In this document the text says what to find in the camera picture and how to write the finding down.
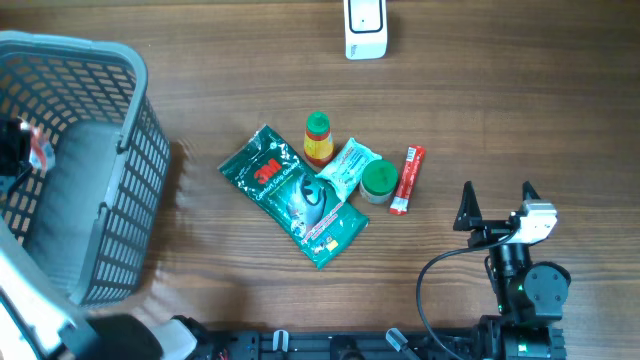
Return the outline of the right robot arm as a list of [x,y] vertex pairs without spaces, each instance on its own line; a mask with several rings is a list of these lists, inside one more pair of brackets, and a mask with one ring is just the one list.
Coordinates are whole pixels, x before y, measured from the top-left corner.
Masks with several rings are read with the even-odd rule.
[[506,220],[485,220],[470,181],[463,187],[455,231],[470,232],[470,250],[485,247],[485,270],[496,295],[497,316],[484,315],[473,327],[473,359],[565,359],[563,317],[571,284],[569,272],[553,262],[531,260],[530,248],[546,240],[557,210],[533,186],[522,185],[520,208]]

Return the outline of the green 3M gloves packet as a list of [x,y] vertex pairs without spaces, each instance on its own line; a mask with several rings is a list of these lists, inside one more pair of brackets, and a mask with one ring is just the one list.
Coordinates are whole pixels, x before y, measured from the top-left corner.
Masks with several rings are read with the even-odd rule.
[[262,126],[218,170],[264,210],[318,269],[369,224],[271,127]]

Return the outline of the sriracha chilli sauce bottle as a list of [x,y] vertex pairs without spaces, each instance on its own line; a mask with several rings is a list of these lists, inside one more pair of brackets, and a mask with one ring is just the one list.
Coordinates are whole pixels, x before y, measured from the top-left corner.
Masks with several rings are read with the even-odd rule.
[[334,154],[330,119],[323,112],[310,114],[306,122],[304,154],[317,167],[326,166]]

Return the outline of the red square snack packet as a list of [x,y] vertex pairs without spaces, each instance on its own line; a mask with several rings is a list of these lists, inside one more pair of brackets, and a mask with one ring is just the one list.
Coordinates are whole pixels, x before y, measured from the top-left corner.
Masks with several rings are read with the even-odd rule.
[[29,162],[33,168],[47,172],[55,167],[55,152],[49,138],[36,127],[30,127]]

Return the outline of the green lid glass jar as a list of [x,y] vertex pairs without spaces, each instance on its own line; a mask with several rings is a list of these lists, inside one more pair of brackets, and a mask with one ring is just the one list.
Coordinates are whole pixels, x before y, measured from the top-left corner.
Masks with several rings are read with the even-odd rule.
[[362,173],[360,194],[371,204],[383,204],[394,193],[398,182],[398,171],[384,159],[370,162]]

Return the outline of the red stick sachet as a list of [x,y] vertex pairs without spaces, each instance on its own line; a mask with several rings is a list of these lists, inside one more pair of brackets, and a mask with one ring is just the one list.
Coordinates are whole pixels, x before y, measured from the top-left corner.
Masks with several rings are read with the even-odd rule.
[[390,205],[391,214],[401,216],[408,213],[409,199],[425,155],[423,146],[412,144],[408,147],[402,176]]

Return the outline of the white teal tissue packet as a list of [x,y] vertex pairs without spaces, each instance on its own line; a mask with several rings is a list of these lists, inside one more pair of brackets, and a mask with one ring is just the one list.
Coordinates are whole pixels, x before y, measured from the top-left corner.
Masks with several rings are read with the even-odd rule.
[[366,166],[381,159],[381,155],[354,138],[350,138],[339,154],[316,177],[326,180],[333,187],[340,201],[346,202],[360,183]]

